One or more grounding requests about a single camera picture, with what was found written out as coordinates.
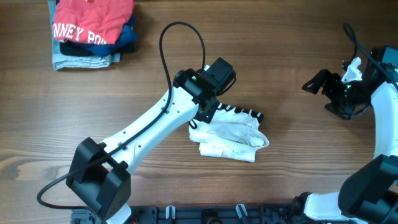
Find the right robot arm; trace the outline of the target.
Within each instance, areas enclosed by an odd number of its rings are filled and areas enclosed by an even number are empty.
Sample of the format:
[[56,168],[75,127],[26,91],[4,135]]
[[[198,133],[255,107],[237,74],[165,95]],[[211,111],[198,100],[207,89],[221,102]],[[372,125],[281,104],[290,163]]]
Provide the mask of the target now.
[[291,223],[397,223],[397,48],[384,45],[361,60],[343,62],[344,73],[320,70],[302,86],[330,99],[325,109],[349,120],[372,108],[375,120],[373,159],[348,177],[340,190],[328,194],[306,192],[290,204]]

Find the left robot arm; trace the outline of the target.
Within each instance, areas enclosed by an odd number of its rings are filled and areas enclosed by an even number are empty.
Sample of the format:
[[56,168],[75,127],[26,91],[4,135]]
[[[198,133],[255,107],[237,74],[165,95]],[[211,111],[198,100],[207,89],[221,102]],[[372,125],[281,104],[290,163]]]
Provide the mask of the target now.
[[67,186],[105,223],[125,223],[132,211],[131,175],[169,134],[193,118],[209,123],[216,97],[236,80],[232,65],[218,58],[203,70],[179,71],[172,87],[151,109],[115,135],[76,148]]

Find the white underwear black striped waistband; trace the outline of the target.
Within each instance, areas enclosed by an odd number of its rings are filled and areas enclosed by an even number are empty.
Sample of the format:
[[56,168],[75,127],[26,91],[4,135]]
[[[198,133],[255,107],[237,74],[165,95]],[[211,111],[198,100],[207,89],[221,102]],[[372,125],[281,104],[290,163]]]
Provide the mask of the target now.
[[219,104],[210,123],[189,121],[189,138],[199,144],[202,156],[254,162],[256,151],[269,140],[259,130],[264,114]]

